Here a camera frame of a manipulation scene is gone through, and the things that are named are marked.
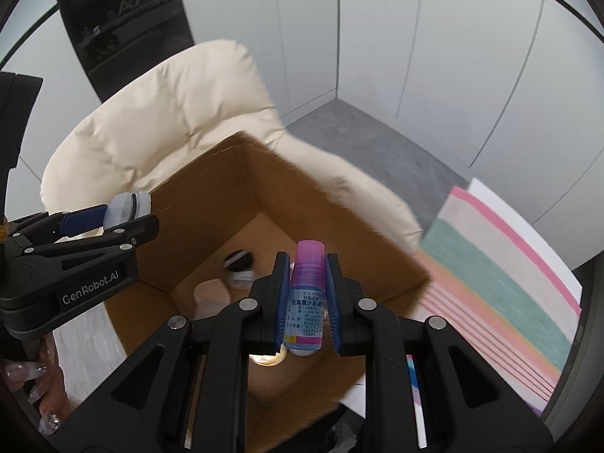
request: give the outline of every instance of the white wall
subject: white wall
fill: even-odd
[[[100,101],[71,46],[59,12],[25,41],[2,70],[43,79],[25,129],[21,160],[9,175],[7,217],[15,219],[42,210],[39,179],[48,160]]]
[[[0,60],[57,0],[19,0],[0,32]]]
[[[335,97],[337,0],[183,4],[196,43],[234,39],[248,48],[285,123]]]
[[[340,99],[479,177],[570,267],[604,250],[604,45],[587,27],[554,0],[341,5]]]

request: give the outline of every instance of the pink object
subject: pink object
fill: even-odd
[[[298,242],[296,263],[289,286],[310,286],[325,291],[325,246],[321,242]]]
[[[321,345],[322,337],[296,337],[296,344],[318,344]]]
[[[464,191],[460,187],[455,186],[451,195],[455,196],[462,201],[467,202],[471,206],[473,206],[485,219],[490,221],[495,227],[497,227],[502,233],[504,233],[521,251],[526,254],[526,256],[535,264],[535,266],[539,267],[541,272],[545,274],[551,283],[558,289],[564,300],[569,304],[569,306],[573,309],[575,314],[581,313],[581,306],[577,303],[577,300],[570,293],[569,289],[566,285],[560,280],[560,278],[552,271],[552,268],[545,263],[545,261],[535,252],[535,250],[528,244],[526,241],[518,235],[510,226],[503,221],[497,213],[495,213],[490,207],[484,204],[481,200],[474,197],[467,191]]]
[[[193,290],[193,299],[197,304],[193,320],[218,315],[231,302],[227,287],[219,279],[198,284]]]

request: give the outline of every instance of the decorated fingernail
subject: decorated fingernail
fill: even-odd
[[[46,373],[46,365],[42,363],[26,362],[4,362],[4,374],[13,383],[26,382],[39,378]]]
[[[56,414],[47,414],[40,419],[38,431],[44,436],[50,436],[54,431],[58,430],[61,421]]]
[[[52,332],[46,334],[44,336],[44,340],[46,341],[46,353],[48,354],[48,359],[51,364],[54,364],[54,337],[52,336]]]
[[[48,387],[50,386],[50,382],[48,380],[42,380],[35,384],[31,388],[31,392],[29,392],[29,396],[27,401],[30,404],[35,404],[41,397],[48,391]]]

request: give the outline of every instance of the blue gripper pad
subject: blue gripper pad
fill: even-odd
[[[329,259],[325,255],[325,302],[327,302],[327,313],[329,314],[329,329],[331,331],[331,343],[336,353],[342,352],[342,338],[340,334],[340,316],[337,306],[336,287],[333,283]]]
[[[106,211],[107,204],[101,204],[100,206],[66,214],[59,225],[61,235],[75,237],[87,231],[101,228]]]
[[[289,254],[285,256],[283,263],[283,278],[279,290],[279,301],[277,302],[276,322],[275,322],[275,352],[281,350],[283,337],[285,336],[285,319],[288,313],[289,299]]]

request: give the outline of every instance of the open cardboard box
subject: open cardboard box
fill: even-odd
[[[195,285],[213,278],[226,282],[222,261],[237,249],[254,254],[261,277],[272,272],[278,251],[294,260],[299,240],[320,240],[338,255],[346,277],[399,315],[412,309],[428,283],[428,274],[402,249],[244,133],[159,185],[152,213],[160,231],[137,249],[140,283],[105,303],[128,354],[172,315],[191,317]],[[233,301],[246,296],[231,290]],[[334,410],[363,374],[363,357],[337,356],[330,340],[327,331],[319,352],[290,353],[274,367],[250,363],[250,452],[266,451]]]

